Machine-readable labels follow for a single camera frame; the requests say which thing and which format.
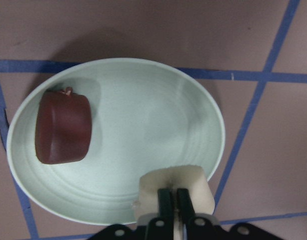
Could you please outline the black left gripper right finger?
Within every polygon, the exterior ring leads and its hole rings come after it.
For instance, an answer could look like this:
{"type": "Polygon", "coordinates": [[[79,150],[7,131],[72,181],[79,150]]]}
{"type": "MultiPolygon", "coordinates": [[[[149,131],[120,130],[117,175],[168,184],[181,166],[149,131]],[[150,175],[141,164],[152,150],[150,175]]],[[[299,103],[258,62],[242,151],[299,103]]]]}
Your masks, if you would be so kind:
{"type": "Polygon", "coordinates": [[[178,188],[176,197],[179,216],[182,221],[182,239],[213,240],[214,226],[212,215],[195,212],[188,189],[178,188]]]}

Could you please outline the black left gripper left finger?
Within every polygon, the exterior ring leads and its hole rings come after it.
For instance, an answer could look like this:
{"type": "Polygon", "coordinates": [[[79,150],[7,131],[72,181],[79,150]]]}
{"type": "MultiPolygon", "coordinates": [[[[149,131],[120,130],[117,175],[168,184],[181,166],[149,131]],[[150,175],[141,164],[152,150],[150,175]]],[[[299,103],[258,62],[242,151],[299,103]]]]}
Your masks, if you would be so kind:
{"type": "Polygon", "coordinates": [[[157,191],[158,214],[152,218],[145,233],[146,240],[174,239],[174,209],[171,192],[167,188],[157,191]]]}

